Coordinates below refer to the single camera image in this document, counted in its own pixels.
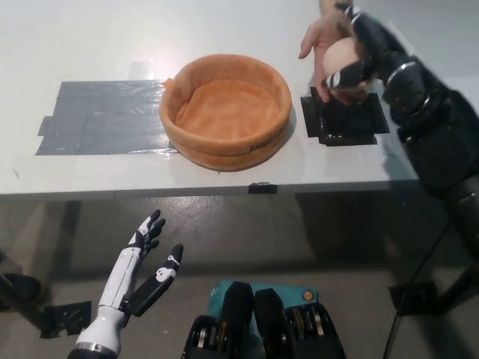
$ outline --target robotic arm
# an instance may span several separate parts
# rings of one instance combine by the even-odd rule
[[[337,4],[368,57],[323,81],[353,88],[378,78],[383,99],[423,187],[442,200],[472,258],[479,256],[479,118],[384,26],[358,7]]]
[[[137,290],[136,276],[143,259],[159,244],[165,219],[156,210],[135,231],[121,251],[106,283],[96,319],[80,334],[68,359],[115,359],[120,354],[120,331],[131,315],[141,316],[173,283],[180,267],[183,246],[176,245],[162,267]]]

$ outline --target teal object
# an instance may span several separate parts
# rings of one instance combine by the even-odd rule
[[[219,317],[222,311],[223,299],[225,293],[233,283],[232,280],[223,280],[211,290],[210,304],[208,305],[208,315]],[[250,283],[253,293],[258,290],[273,288],[283,301],[285,308],[295,307],[297,305],[309,304],[317,301],[317,290],[300,286],[280,286],[278,284],[268,283]],[[249,328],[250,337],[246,347],[245,357],[248,359],[264,358],[263,344],[260,334],[256,328],[256,318],[251,319]]]

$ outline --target gray floor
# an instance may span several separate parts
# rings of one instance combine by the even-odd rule
[[[155,208],[167,218],[149,274],[185,245],[171,290],[123,334],[122,358],[180,358],[193,319],[219,280],[316,287],[347,357],[380,358],[394,310],[388,286],[408,279],[446,219],[424,194],[362,192],[181,197],[0,206],[3,272],[49,284],[53,304],[97,303],[119,250]],[[423,278],[447,286],[469,261],[450,231]],[[401,322],[392,358],[478,358],[477,298],[443,317]],[[0,315],[0,358],[65,358],[75,337],[40,340],[15,313]]]

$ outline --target bowl rim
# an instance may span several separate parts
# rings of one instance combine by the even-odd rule
[[[275,79],[279,82],[281,87],[281,97],[286,103],[283,108],[280,108],[280,113],[276,121],[272,121],[272,125],[266,131],[259,132],[248,137],[239,138],[236,140],[224,140],[224,139],[214,139],[206,138],[195,133],[188,132],[171,121],[168,116],[166,105],[169,102],[169,99],[172,96],[172,86],[177,86],[175,79],[186,76],[190,71],[191,67],[198,65],[204,61],[210,61],[212,58],[218,58],[221,61],[232,61],[241,59],[242,61],[248,61],[254,64],[255,66],[262,68],[265,71],[271,72]],[[284,77],[277,71],[274,67],[256,59],[251,58],[245,55],[233,55],[233,54],[217,54],[217,55],[207,55],[201,58],[198,58],[190,63],[188,63],[179,73],[174,77],[173,81],[165,89],[160,105],[159,105],[159,117],[165,127],[167,135],[173,135],[174,140],[181,143],[183,146],[187,146],[192,149],[201,150],[205,153],[219,154],[224,153],[225,155],[230,154],[241,154],[247,153],[254,150],[254,148],[261,144],[261,142],[266,142],[268,139],[274,140],[276,136],[279,136],[287,127],[287,124],[290,119],[291,108],[293,106],[293,101],[291,97],[290,89],[286,83]]]

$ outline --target black robotic arm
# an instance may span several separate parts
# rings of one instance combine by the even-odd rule
[[[422,186],[443,202],[474,262],[433,305],[450,309],[479,273],[479,118],[466,98],[451,90],[380,22],[358,7],[337,4],[351,20],[367,58],[323,81],[330,89],[379,79],[397,134]]]

